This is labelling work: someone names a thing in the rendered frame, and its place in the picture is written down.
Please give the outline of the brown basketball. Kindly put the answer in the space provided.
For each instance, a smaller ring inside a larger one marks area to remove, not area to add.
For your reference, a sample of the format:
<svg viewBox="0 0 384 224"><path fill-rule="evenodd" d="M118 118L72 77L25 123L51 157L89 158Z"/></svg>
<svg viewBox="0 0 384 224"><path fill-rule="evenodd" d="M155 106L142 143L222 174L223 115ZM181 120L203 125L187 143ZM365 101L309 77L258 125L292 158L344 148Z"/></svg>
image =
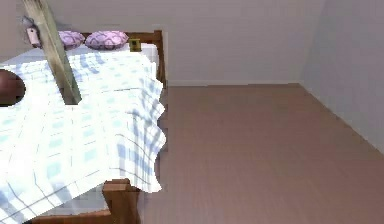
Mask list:
<svg viewBox="0 0 384 224"><path fill-rule="evenodd" d="M15 73L0 69L0 107L13 106L25 96L24 81Z"/></svg>

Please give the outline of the small olive square object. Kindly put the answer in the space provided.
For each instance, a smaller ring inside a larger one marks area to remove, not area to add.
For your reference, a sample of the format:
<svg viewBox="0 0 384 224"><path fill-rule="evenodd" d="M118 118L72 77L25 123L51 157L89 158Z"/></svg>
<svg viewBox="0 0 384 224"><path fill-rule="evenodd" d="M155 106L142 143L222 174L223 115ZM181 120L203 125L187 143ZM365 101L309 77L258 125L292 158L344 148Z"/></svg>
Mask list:
<svg viewBox="0 0 384 224"><path fill-rule="evenodd" d="M131 52L141 52L141 42L138 38L130 38L128 43Z"/></svg>

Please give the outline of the purple patterned pillow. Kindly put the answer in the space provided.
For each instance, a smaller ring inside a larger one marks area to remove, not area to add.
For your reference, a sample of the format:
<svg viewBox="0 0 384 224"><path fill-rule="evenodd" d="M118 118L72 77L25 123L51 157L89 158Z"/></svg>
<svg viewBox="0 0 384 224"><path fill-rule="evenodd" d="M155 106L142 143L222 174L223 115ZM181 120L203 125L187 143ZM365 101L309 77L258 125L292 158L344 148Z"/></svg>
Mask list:
<svg viewBox="0 0 384 224"><path fill-rule="evenodd" d="M94 50L115 50L123 47L128 36L122 31L96 31L85 40L85 45Z"/></svg>
<svg viewBox="0 0 384 224"><path fill-rule="evenodd" d="M79 47L85 40L85 37L75 31L60 31L59 36L65 50L72 50Z"/></svg>

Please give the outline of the pink cylindrical object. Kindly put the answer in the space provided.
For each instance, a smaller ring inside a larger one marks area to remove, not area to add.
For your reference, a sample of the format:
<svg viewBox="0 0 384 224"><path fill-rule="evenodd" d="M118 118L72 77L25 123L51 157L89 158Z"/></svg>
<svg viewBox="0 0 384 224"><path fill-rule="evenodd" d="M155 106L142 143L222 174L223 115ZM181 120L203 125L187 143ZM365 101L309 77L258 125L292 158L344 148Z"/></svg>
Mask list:
<svg viewBox="0 0 384 224"><path fill-rule="evenodd" d="M29 38L31 45L34 47L40 48L41 43L40 43L37 29L31 27L31 28L27 28L26 31L27 31L27 35L28 35L28 38Z"/></svg>

